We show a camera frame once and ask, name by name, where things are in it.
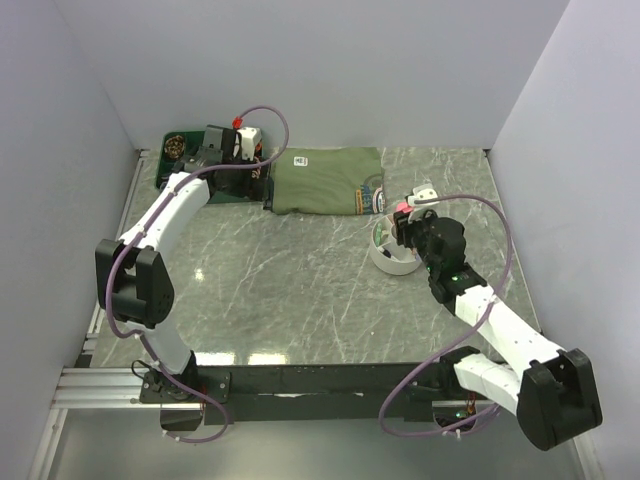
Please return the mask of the pink cap clear pen tube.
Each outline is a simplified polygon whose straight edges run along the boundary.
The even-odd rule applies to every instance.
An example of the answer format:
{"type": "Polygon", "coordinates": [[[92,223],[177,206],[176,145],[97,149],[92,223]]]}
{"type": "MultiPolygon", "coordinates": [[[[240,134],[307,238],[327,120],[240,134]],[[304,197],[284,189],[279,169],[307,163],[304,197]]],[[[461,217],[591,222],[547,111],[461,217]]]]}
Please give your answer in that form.
{"type": "Polygon", "coordinates": [[[406,212],[410,212],[411,210],[412,210],[412,207],[406,202],[401,202],[396,206],[397,212],[406,213],[406,212]]]}

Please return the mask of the white round divided organizer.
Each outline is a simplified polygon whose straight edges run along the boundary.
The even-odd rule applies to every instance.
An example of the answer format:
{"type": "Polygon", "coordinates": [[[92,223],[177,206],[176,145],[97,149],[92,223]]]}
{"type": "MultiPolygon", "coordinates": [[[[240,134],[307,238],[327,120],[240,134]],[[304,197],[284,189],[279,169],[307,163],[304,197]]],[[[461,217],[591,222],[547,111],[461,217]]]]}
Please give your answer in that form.
{"type": "Polygon", "coordinates": [[[408,275],[417,270],[422,264],[420,257],[416,253],[397,244],[391,215],[381,217],[375,222],[370,236],[369,257],[378,269],[393,276],[408,275]],[[373,233],[378,223],[382,223],[385,226],[388,235],[384,243],[376,247],[373,233]]]}

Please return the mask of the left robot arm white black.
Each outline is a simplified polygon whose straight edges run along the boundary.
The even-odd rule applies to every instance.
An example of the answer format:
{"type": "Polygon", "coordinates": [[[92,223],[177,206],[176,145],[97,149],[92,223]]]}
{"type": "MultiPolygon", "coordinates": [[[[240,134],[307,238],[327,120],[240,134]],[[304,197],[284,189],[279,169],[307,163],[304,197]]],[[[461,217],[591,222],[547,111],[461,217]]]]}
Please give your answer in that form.
{"type": "Polygon", "coordinates": [[[98,300],[112,331],[138,337],[154,369],[168,373],[164,389],[176,401],[193,399],[200,388],[194,353],[169,316],[175,290],[165,260],[178,237],[217,193],[248,198],[262,175],[262,132],[235,124],[209,125],[200,141],[185,134],[165,140],[173,164],[159,197],[137,223],[95,250],[98,300]]]}

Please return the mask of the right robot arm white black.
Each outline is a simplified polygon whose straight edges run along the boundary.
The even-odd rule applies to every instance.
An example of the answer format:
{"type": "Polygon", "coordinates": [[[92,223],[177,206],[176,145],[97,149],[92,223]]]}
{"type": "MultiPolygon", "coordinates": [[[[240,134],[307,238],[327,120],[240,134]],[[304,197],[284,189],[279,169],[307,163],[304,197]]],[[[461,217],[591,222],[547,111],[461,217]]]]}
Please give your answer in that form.
{"type": "Polygon", "coordinates": [[[441,392],[473,391],[512,413],[526,436],[547,451],[600,426],[603,414],[592,363],[579,349],[546,339],[511,310],[466,260],[463,225],[431,209],[393,215],[397,243],[415,251],[436,301],[479,333],[501,363],[461,349],[443,355],[441,392]]]}

